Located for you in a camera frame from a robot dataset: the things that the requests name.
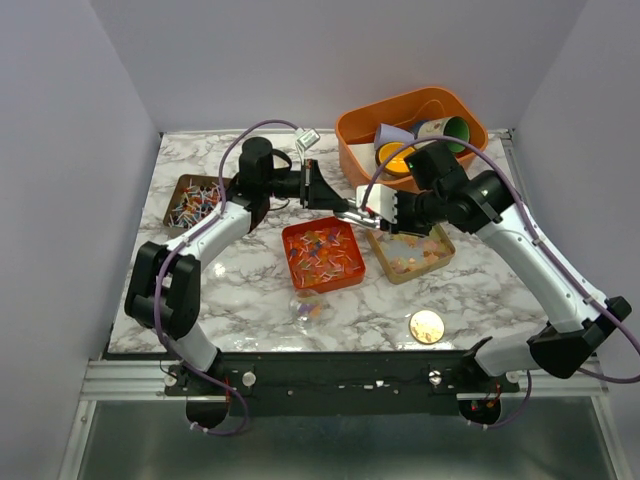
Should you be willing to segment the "metal scoop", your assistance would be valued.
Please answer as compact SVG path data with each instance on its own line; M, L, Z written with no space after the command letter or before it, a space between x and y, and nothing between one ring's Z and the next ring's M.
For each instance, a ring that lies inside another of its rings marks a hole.
M347 199L346 205L345 211L334 211L337 219L370 230L381 229L381 216L362 210L353 198Z

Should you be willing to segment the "gold tin with popsicle candies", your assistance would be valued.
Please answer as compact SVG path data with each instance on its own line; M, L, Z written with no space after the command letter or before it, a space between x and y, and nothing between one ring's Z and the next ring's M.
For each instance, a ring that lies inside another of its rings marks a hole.
M369 230L366 238L388 280L395 285L447 266L456 254L440 225L426 237Z

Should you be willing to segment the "orange square candy tray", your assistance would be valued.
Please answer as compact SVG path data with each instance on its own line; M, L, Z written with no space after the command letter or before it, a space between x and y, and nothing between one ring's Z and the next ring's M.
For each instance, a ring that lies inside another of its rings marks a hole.
M366 265L348 223L315 219L284 228L281 238L296 290L323 294L364 280Z

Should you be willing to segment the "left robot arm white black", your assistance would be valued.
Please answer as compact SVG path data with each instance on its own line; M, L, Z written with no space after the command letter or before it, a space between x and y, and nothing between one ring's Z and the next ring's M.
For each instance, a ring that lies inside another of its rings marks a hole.
M213 212L169 242L143 244L135 258L125 313L154 330L165 348L191 366L187 382L201 395L214 393L222 380L215 365L220 349L198 324L202 270L262 222L273 197L297 198L306 208L340 214L355 206L328 185L317 161L278 173L273 157L268 139L245 140L238 173L222 183Z

